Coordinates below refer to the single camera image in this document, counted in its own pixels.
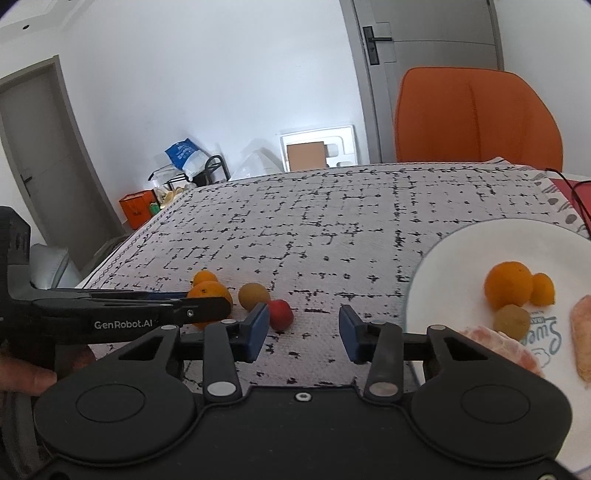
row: ceiling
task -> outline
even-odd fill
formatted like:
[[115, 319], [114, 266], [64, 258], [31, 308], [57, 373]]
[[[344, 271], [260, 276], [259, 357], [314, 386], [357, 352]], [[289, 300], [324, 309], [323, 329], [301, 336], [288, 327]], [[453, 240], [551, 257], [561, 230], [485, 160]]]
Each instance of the ceiling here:
[[0, 43], [46, 28], [63, 28], [92, 0], [18, 0], [0, 19]]

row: white plate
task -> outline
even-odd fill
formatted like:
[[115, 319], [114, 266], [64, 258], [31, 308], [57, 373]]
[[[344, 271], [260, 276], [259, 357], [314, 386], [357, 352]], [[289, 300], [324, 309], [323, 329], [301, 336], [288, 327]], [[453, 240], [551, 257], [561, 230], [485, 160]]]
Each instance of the white plate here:
[[[546, 378], [569, 398], [573, 424], [557, 459], [569, 470], [581, 471], [591, 465], [591, 388], [585, 389], [575, 369], [569, 314], [591, 294], [589, 240], [535, 220], [491, 220], [458, 230], [419, 265], [407, 297], [406, 331], [425, 333], [436, 323], [454, 330], [491, 327], [483, 284], [489, 270], [505, 261], [522, 262], [532, 273], [546, 273], [554, 281], [556, 305], [543, 310], [525, 306], [532, 313], [527, 347], [540, 358]], [[422, 363], [414, 367], [424, 383]]]

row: plastic container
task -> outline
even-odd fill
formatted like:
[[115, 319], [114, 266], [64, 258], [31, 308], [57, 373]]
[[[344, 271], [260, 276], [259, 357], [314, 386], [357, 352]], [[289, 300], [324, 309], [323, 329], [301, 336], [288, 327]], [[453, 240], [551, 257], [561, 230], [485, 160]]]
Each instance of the plastic container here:
[[262, 151], [256, 150], [242, 162], [242, 165], [230, 177], [230, 181], [262, 177], [275, 173], [282, 173], [282, 170]]

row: human hand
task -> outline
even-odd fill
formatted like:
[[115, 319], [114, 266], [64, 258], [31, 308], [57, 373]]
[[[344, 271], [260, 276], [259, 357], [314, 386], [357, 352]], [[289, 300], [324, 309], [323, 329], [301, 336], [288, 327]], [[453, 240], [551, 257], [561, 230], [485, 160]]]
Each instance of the human hand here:
[[[95, 355], [86, 347], [74, 359], [72, 372], [94, 362]], [[57, 374], [23, 360], [0, 353], [0, 391], [21, 392], [38, 397], [57, 382]]]

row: orange chair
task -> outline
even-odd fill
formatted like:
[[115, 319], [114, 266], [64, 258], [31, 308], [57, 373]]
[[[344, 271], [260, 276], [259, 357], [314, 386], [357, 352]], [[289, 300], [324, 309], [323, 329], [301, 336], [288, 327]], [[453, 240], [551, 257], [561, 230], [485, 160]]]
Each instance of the orange chair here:
[[398, 161], [487, 161], [562, 170], [560, 131], [513, 73], [423, 67], [402, 79], [395, 119]]

